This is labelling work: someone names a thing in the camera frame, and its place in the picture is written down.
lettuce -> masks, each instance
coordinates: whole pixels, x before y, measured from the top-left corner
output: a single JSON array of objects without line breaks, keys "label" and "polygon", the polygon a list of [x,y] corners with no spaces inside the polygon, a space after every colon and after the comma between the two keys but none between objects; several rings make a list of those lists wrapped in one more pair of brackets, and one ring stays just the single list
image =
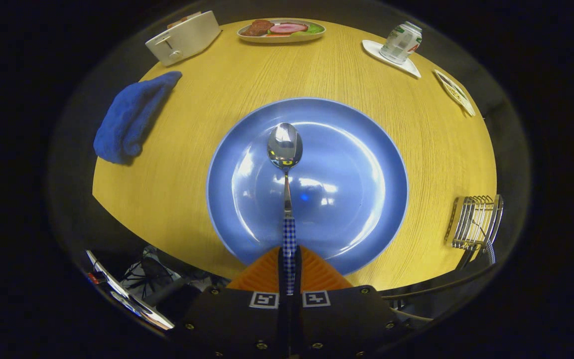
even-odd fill
[{"label": "lettuce", "polygon": [[323,32],[324,30],[325,30],[324,27],[312,23],[312,25],[309,25],[309,29],[307,29],[306,32],[309,32],[310,34],[317,34],[319,32]]}]

blue towel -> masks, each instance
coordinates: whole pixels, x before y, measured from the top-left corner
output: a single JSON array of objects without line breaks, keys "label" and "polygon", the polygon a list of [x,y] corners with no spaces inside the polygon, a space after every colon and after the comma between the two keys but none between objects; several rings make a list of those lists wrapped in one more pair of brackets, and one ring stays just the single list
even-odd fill
[{"label": "blue towel", "polygon": [[180,71],[170,71],[123,89],[114,98],[94,137],[97,156],[115,164],[127,164],[138,156],[150,117],[162,106],[181,76]]}]

can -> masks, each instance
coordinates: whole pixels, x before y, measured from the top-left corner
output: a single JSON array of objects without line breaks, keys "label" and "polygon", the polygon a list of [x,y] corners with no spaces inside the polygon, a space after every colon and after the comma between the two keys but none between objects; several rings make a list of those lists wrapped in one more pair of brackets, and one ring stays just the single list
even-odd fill
[{"label": "can", "polygon": [[405,21],[391,31],[380,54],[394,63],[404,63],[422,43],[422,29]]}]

black background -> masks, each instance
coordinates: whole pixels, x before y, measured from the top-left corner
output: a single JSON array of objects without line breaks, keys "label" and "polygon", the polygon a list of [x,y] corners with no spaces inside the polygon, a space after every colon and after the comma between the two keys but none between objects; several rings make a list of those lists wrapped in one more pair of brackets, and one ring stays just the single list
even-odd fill
[{"label": "black background", "polygon": [[[522,114],[536,171],[519,255],[478,300],[399,355],[574,357],[574,2],[392,5],[448,34],[501,80]],[[52,127],[78,81],[112,43],[179,7],[0,2],[0,357],[175,354],[98,295],[61,252],[43,181]],[[469,336],[454,341],[456,332]]]}]

metal rack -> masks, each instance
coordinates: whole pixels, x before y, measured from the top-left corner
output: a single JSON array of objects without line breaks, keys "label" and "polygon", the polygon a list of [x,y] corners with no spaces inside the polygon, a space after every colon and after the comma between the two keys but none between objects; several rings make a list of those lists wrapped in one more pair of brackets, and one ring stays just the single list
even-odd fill
[{"label": "metal rack", "polygon": [[456,198],[444,240],[453,248],[462,248],[469,253],[480,249],[491,263],[495,263],[493,242],[503,209],[504,199],[499,194],[495,199],[487,195]]}]

